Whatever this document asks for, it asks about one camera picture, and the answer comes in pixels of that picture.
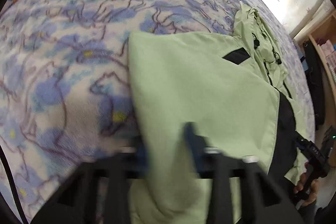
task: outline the black bracket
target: black bracket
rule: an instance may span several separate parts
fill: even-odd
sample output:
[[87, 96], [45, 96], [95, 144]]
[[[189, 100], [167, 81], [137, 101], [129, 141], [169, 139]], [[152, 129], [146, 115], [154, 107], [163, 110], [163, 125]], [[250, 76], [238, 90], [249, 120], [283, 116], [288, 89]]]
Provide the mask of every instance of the black bracket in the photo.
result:
[[185, 125], [184, 139], [200, 178], [213, 180], [207, 224], [233, 223], [229, 180], [232, 177], [240, 179], [241, 223], [303, 223], [289, 198], [263, 172], [255, 157], [239, 160], [224, 156], [217, 148], [208, 147], [204, 137], [195, 134], [192, 123]]
[[336, 130], [330, 126], [330, 128], [325, 133], [325, 137], [322, 142], [322, 148], [318, 149], [312, 141], [308, 141], [296, 132], [296, 146], [309, 160], [309, 164], [307, 166], [307, 178], [303, 186], [303, 190], [298, 192], [293, 200], [295, 205], [297, 205], [300, 200], [308, 199], [310, 186], [313, 180], [324, 178], [328, 175], [330, 171], [328, 159], [334, 146], [335, 139]]
[[130, 153], [84, 162], [59, 187], [33, 218], [31, 224], [95, 224], [98, 181], [109, 178], [104, 224], [131, 224], [127, 179], [138, 179], [147, 169], [147, 154], [140, 137]]

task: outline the finger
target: finger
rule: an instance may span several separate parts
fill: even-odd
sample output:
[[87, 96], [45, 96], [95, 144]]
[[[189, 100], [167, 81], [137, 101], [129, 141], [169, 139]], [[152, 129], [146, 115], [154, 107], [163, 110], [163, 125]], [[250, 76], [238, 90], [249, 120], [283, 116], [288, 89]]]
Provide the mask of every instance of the finger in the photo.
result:
[[309, 194], [309, 198], [302, 204], [302, 206], [307, 206], [316, 200], [319, 187], [320, 182], [318, 180], [313, 180], [311, 183], [311, 192]]
[[306, 173], [302, 173], [300, 176], [300, 182], [304, 184], [306, 182]]
[[313, 203], [317, 198], [317, 193], [311, 192], [308, 199], [302, 204], [302, 206], [307, 206]]
[[319, 192], [319, 189], [320, 189], [320, 182], [317, 179], [315, 179], [315, 180], [312, 181], [310, 187], [311, 187], [311, 191], [313, 193], [317, 194]]
[[301, 183], [301, 181], [299, 181], [294, 187], [294, 194], [297, 194], [301, 190], [303, 190], [303, 184]]

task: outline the blue flower pattern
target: blue flower pattern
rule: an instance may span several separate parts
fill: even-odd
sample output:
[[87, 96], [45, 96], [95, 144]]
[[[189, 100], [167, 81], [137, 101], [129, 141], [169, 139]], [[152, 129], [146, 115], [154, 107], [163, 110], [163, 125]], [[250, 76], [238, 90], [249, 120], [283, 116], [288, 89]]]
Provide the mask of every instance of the blue flower pattern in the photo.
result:
[[[293, 43], [261, 0], [20, 0], [0, 17], [0, 144], [23, 209], [33, 218], [75, 166], [115, 152], [137, 134], [128, 80], [128, 35], [232, 34], [239, 1], [277, 37], [288, 80], [315, 131]], [[0, 180], [0, 191], [15, 206]]]

